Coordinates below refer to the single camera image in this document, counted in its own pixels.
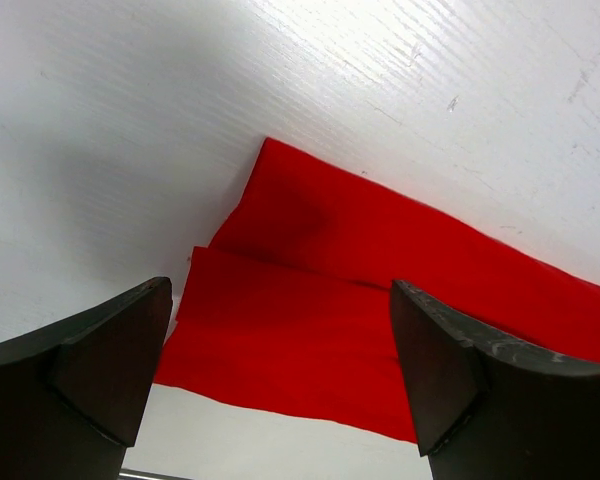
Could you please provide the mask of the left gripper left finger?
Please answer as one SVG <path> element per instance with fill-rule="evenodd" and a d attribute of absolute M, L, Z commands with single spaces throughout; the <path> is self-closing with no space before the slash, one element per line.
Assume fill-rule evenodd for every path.
<path fill-rule="evenodd" d="M 115 479 L 135 445 L 172 310 L 152 278 L 0 343 L 0 479 Z"/>

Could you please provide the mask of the red t shirt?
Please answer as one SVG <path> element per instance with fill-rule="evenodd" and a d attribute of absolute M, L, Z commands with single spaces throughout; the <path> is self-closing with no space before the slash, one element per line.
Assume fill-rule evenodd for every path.
<path fill-rule="evenodd" d="M 395 280 L 600 363 L 599 285 L 269 138 L 234 211 L 192 252 L 156 382 L 413 441 Z"/>

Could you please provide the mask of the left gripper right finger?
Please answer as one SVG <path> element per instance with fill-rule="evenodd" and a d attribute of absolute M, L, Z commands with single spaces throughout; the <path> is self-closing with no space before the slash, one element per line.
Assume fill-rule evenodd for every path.
<path fill-rule="evenodd" d="M 600 364 L 487 325 L 404 282 L 390 318 L 436 479 L 600 479 Z"/>

